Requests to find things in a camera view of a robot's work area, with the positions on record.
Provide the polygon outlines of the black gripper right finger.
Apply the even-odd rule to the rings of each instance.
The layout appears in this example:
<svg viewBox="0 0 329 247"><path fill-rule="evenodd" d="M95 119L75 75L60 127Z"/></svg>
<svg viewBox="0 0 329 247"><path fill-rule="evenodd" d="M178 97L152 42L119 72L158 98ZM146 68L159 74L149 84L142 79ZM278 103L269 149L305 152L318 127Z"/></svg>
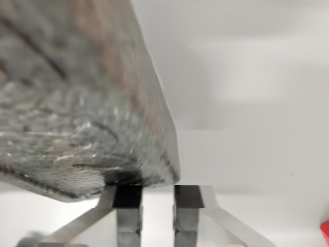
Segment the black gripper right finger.
<svg viewBox="0 0 329 247"><path fill-rule="evenodd" d="M274 246L219 206L211 186L174 186L175 246Z"/></svg>

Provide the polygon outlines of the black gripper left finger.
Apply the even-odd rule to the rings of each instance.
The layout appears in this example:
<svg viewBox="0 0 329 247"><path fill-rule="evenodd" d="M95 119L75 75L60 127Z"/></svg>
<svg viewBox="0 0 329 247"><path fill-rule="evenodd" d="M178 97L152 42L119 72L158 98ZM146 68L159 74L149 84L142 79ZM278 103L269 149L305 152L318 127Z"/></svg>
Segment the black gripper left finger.
<svg viewBox="0 0 329 247"><path fill-rule="evenodd" d="M105 186L94 208L38 246L141 246L141 201L141 186Z"/></svg>

